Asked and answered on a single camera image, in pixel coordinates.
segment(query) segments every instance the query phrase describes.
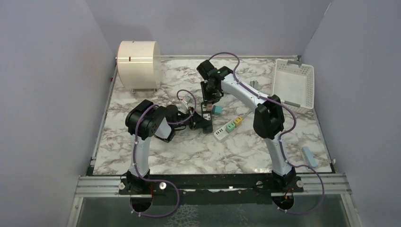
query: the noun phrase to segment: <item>gray handle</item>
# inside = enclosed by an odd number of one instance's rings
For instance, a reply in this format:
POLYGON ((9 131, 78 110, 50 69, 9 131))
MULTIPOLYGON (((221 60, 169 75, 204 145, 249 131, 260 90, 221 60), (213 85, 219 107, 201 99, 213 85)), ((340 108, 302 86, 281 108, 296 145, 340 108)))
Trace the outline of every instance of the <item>gray handle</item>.
POLYGON ((292 103, 292 102, 289 102, 289 101, 284 101, 284 104, 291 105, 291 106, 295 106, 295 107, 298 107, 298 108, 301 107, 300 104, 292 103))
POLYGON ((301 67, 301 65, 302 65, 302 63, 300 63, 299 61, 291 61, 291 60, 288 60, 288 64, 297 65, 299 67, 301 67))

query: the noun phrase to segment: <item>white enclosure wall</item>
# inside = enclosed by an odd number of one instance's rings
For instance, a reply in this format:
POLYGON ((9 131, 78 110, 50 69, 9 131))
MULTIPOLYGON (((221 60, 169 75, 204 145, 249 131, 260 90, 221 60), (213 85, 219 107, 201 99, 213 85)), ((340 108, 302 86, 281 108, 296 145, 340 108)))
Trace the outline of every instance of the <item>white enclosure wall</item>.
POLYGON ((114 56, 84 0, 0 0, 0 226, 67 224, 114 56))
POLYGON ((335 0, 302 61, 315 108, 362 224, 400 226, 401 1, 335 0))
POLYGON ((112 51, 158 41, 164 55, 301 55, 331 0, 87 0, 112 51))

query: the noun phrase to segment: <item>white cylindrical container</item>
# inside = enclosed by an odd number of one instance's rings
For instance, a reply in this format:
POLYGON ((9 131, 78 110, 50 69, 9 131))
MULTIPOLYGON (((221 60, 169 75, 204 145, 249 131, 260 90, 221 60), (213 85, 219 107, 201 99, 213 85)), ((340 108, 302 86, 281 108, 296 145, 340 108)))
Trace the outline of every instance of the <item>white cylindrical container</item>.
POLYGON ((117 71, 125 88, 159 88, 162 73, 157 42, 122 41, 117 51, 117 71))

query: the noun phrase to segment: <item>yellow block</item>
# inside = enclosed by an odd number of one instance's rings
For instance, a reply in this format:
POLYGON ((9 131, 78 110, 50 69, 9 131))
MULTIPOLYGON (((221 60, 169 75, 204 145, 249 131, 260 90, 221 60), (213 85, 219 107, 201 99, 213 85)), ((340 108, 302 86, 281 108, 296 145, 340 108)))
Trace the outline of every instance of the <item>yellow block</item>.
POLYGON ((242 123, 242 117, 238 116, 237 118, 234 119, 234 124, 236 127, 238 127, 242 123))

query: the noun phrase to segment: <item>glass panel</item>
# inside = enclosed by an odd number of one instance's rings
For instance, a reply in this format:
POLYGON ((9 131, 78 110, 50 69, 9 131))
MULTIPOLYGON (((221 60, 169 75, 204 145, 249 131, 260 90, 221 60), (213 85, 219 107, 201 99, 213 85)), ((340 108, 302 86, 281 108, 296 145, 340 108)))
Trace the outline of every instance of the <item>glass panel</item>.
MULTIPOLYGON (((292 210, 312 208, 320 196, 297 196, 292 210)), ((151 206, 146 213, 163 214, 173 206, 151 206)), ((173 227, 173 226, 272 226, 272 227, 347 227, 347 215, 340 195, 327 195, 322 207, 307 215, 290 215, 274 205, 182 205, 166 218, 138 217, 131 214, 128 198, 85 198, 79 227, 173 227)))

